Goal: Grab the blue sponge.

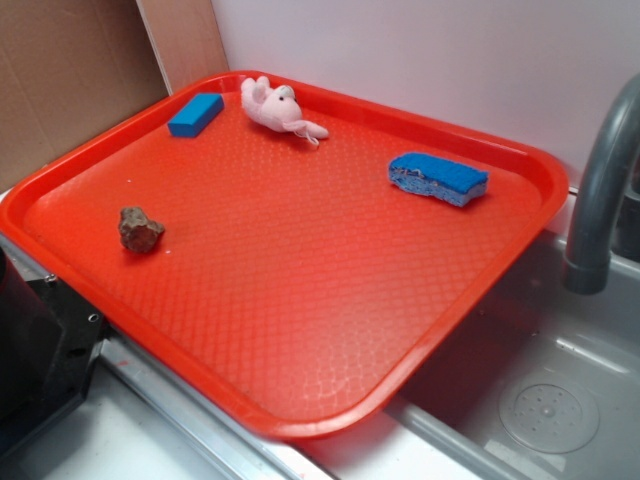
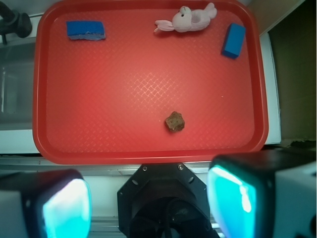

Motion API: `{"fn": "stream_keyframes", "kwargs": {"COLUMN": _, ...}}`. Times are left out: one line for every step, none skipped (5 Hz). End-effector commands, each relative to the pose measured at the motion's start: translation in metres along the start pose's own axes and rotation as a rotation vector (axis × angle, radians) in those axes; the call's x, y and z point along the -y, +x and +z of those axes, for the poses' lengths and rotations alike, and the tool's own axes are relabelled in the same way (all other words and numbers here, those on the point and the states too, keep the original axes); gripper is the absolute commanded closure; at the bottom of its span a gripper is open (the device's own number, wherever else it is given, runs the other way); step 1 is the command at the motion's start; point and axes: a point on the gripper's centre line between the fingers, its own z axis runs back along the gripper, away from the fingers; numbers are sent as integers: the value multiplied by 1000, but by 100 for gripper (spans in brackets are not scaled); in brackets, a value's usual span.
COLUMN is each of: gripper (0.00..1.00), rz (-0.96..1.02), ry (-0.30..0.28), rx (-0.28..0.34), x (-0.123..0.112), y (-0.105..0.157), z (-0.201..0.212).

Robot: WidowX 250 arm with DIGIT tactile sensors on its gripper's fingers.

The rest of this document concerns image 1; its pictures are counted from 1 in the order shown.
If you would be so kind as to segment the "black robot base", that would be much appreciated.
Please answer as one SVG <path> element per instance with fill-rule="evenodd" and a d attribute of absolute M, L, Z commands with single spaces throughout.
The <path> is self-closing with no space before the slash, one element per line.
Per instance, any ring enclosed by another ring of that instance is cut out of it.
<path fill-rule="evenodd" d="M 1 455 L 86 399 L 103 315 L 58 279 L 24 279 L 1 254 Z"/>

